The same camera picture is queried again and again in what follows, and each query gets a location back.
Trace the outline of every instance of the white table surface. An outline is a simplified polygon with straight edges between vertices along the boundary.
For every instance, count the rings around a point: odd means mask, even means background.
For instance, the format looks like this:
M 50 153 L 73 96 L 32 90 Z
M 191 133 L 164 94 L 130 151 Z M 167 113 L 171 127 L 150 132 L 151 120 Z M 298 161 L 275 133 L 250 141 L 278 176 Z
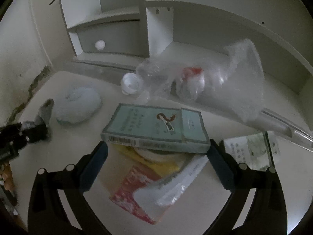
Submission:
M 11 162 L 18 194 L 17 210 L 26 224 L 29 198 L 38 169 L 45 168 L 48 172 L 52 172 L 62 170 L 68 164 L 76 164 L 83 155 L 91 153 L 101 140 L 100 132 L 109 122 L 117 105 L 120 102 L 132 103 L 134 100 L 133 97 L 123 95 L 117 85 L 59 71 L 33 97 L 20 121 L 33 120 L 38 108 L 48 98 L 55 99 L 73 86 L 92 86 L 97 89 L 101 95 L 103 106 L 90 120 L 75 126 L 62 126 L 52 116 L 50 121 L 51 141 L 25 147 L 20 151 L 19 158 Z M 165 99 L 149 104 L 193 109 Z M 201 113 L 209 137 L 215 139 L 216 142 L 223 138 L 258 132 L 236 121 L 209 112 L 202 111 Z M 278 138 L 278 144 L 281 160 L 276 164 L 276 169 L 284 190 L 288 232 L 290 232 L 301 220 L 312 199 L 313 153 L 281 138 Z M 208 163 L 177 203 L 168 209 L 161 221 L 156 225 L 151 225 L 134 217 L 109 200 L 108 186 L 116 182 L 114 180 L 117 176 L 126 174 L 131 164 L 131 161 L 125 160 L 123 156 L 109 146 L 107 161 L 91 190 L 84 194 L 95 214 L 113 235 L 203 234 L 230 195 L 230 192 L 222 187 L 211 164 Z M 236 226 L 241 225 L 244 221 L 254 191 L 251 190 Z M 60 192 L 60 197 L 71 223 L 79 227 L 68 203 L 65 201 L 64 193 Z

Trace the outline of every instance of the plastic bag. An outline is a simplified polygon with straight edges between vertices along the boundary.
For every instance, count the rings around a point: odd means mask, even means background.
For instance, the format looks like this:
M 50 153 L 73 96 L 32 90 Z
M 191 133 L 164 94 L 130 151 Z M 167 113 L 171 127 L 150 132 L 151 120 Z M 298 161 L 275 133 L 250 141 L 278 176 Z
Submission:
M 171 87 L 181 70 L 185 67 L 181 63 L 172 63 L 157 58 L 147 58 L 136 68 L 136 75 L 142 82 L 141 94 L 136 104 L 146 104 L 156 97 L 168 97 Z
M 264 73 L 259 54 L 251 40 L 238 41 L 225 48 L 228 59 L 195 61 L 192 66 L 145 60 L 136 74 L 144 82 L 138 104 L 156 96 L 167 97 L 173 81 L 176 93 L 185 101 L 232 111 L 243 121 L 257 118 L 263 109 Z
M 152 220 L 158 220 L 186 191 L 207 162 L 206 155 L 195 155 L 180 172 L 137 189 L 134 200 Z

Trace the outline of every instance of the white wall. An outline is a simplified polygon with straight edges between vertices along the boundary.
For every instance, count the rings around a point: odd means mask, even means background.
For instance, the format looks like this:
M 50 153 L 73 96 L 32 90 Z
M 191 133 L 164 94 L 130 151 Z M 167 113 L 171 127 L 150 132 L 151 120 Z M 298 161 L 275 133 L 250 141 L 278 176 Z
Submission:
M 0 126 L 26 101 L 30 84 L 47 65 L 29 0 L 14 0 L 0 21 Z
M 60 8 L 60 1 L 30 0 L 34 22 L 52 64 L 74 56 Z

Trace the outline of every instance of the book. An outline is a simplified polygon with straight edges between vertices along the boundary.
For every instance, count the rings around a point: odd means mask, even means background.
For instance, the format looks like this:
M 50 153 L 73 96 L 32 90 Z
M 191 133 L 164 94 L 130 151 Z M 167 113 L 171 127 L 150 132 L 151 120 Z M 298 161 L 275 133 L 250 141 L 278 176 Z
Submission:
M 123 103 L 101 138 L 124 146 L 172 152 L 206 153 L 211 146 L 198 111 Z

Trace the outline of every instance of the white ball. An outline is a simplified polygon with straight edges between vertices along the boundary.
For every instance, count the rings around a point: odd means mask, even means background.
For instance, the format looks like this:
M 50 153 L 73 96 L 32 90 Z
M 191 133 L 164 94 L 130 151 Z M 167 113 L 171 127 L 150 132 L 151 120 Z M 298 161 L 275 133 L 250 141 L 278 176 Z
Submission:
M 103 50 L 105 48 L 104 40 L 98 40 L 95 44 L 96 49 Z

